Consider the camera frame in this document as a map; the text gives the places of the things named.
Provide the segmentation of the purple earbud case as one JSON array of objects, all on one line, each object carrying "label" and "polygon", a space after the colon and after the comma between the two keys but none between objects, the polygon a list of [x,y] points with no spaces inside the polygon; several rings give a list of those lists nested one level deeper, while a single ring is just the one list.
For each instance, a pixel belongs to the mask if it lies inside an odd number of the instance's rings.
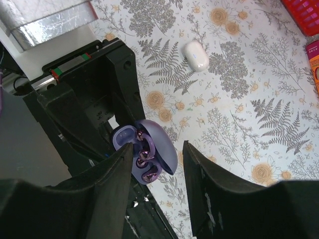
[{"label": "purple earbud case", "polygon": [[112,143],[115,150],[126,143],[133,144],[132,175],[143,185],[157,180],[163,171],[174,175],[177,170],[175,147],[164,129],[152,120],[142,119],[134,125],[118,127]]}]

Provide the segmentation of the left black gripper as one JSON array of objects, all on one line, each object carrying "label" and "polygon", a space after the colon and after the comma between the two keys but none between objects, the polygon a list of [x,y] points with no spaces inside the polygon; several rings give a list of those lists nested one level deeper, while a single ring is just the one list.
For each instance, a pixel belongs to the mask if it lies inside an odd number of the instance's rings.
[{"label": "left black gripper", "polygon": [[94,41],[43,71],[28,84],[25,104],[36,119],[45,114],[75,150],[97,162],[112,155],[98,129],[146,118],[135,54],[118,39]]}]

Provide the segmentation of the purple earbud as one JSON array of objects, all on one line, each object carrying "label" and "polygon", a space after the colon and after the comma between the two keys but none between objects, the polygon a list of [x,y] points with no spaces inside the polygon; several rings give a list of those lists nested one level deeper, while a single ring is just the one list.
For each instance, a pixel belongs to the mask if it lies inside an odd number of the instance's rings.
[{"label": "purple earbud", "polygon": [[153,159],[156,154],[156,147],[153,139],[143,129],[137,130],[136,138],[142,144],[142,149],[139,152],[139,159],[142,161]]},{"label": "purple earbud", "polygon": [[135,170],[134,176],[136,179],[147,185],[157,180],[162,172],[162,167],[156,158],[146,161],[138,158],[135,162]]}]

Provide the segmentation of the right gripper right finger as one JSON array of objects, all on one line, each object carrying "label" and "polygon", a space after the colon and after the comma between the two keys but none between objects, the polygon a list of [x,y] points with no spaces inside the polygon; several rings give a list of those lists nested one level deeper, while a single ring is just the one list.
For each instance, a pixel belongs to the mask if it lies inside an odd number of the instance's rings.
[{"label": "right gripper right finger", "polygon": [[270,187],[244,180],[183,144],[192,233],[198,239],[316,239],[318,181]]}]

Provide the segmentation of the white earbud charging case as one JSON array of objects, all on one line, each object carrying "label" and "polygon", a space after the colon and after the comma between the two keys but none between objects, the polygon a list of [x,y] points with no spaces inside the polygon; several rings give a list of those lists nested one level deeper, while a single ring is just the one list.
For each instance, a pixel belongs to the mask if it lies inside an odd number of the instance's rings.
[{"label": "white earbud charging case", "polygon": [[188,64],[195,72],[202,72],[209,66],[209,57],[198,41],[191,41],[184,45],[182,53]]}]

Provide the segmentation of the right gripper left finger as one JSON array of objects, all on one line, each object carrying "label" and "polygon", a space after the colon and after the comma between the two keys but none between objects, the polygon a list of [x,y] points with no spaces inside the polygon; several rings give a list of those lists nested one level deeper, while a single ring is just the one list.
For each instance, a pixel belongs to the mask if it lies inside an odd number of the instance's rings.
[{"label": "right gripper left finger", "polygon": [[128,202],[133,145],[52,187],[0,182],[3,239],[119,239]]}]

